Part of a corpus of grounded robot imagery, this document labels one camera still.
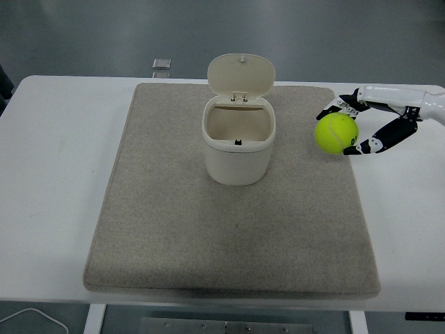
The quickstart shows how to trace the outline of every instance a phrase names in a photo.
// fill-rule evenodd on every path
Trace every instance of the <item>lid hinge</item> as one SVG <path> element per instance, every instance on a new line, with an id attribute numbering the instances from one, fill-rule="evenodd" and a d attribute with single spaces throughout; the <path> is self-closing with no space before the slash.
<path id="1" fill-rule="evenodd" d="M 230 101 L 234 102 L 238 99 L 243 99 L 244 102 L 248 101 L 248 94 L 246 92 L 233 92 L 232 93 L 232 98 L 230 99 Z"/>

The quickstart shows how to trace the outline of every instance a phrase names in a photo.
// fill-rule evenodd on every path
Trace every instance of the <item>metal plate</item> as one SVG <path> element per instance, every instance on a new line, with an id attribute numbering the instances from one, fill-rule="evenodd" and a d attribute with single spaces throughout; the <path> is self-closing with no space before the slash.
<path id="1" fill-rule="evenodd" d="M 312 325 L 196 319 L 147 318 L 140 320 L 139 334 L 313 334 Z"/>
<path id="2" fill-rule="evenodd" d="M 153 68 L 156 70 L 168 70 L 170 69 L 171 59 L 156 58 L 153 62 Z"/>
<path id="3" fill-rule="evenodd" d="M 170 73 L 169 72 L 153 72 L 152 78 L 168 79 L 168 78 L 170 78 Z"/>

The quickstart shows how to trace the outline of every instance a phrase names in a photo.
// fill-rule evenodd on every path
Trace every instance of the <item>white cable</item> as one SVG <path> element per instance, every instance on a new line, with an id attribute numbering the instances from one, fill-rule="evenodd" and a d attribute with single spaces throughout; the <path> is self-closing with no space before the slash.
<path id="1" fill-rule="evenodd" d="M 57 321 L 57 320 L 55 320 L 54 318 L 51 318 L 49 315 L 45 314 L 44 312 L 42 312 L 42 311 L 40 311 L 40 310 L 38 310 L 38 309 L 36 309 L 36 308 L 25 308 L 24 310 L 21 310 L 21 311 L 19 311 L 19 312 L 16 312 L 16 313 L 14 313 L 13 315 L 10 315 L 9 317 L 6 317 L 6 318 L 0 320 L 0 324 L 1 324 L 2 322 L 5 322 L 6 320 L 11 319 L 12 317 L 15 317 L 16 315 L 19 315 L 19 314 L 22 313 L 22 312 L 26 312 L 26 311 L 35 311 L 35 312 L 37 312 L 37 313 L 40 313 L 41 315 L 43 315 L 44 317 L 48 318 L 49 320 L 52 320 L 52 321 L 54 321 L 56 324 L 62 326 L 62 327 L 66 330 L 67 334 L 70 334 L 70 331 L 68 330 L 68 327 L 67 327 L 67 326 L 65 326 L 64 324 L 62 324 L 60 321 Z"/>

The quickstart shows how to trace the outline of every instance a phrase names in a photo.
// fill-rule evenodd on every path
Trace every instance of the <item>beige mat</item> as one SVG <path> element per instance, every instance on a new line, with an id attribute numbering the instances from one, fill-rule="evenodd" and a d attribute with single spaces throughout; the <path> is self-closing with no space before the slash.
<path id="1" fill-rule="evenodd" d="M 199 297 L 367 298 L 380 288 L 350 160 L 321 152 L 326 88 L 274 87 L 266 175 L 224 186 L 207 174 L 207 85 L 140 84 L 92 241 L 84 284 Z"/>

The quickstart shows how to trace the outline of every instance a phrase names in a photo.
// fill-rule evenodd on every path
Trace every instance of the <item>white table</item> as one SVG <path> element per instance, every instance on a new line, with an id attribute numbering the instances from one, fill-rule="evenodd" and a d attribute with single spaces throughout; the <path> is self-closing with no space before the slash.
<path id="1" fill-rule="evenodd" d="M 433 120 L 382 154 L 351 157 L 382 284 L 374 299 L 178 299 L 89 292 L 82 274 L 133 91 L 140 82 L 29 77 L 0 118 L 0 299 L 324 310 L 445 310 L 445 129 Z M 290 83 L 351 93 L 354 83 Z M 410 86 L 431 93 L 437 86 Z M 367 111 L 364 140 L 395 116 Z"/>

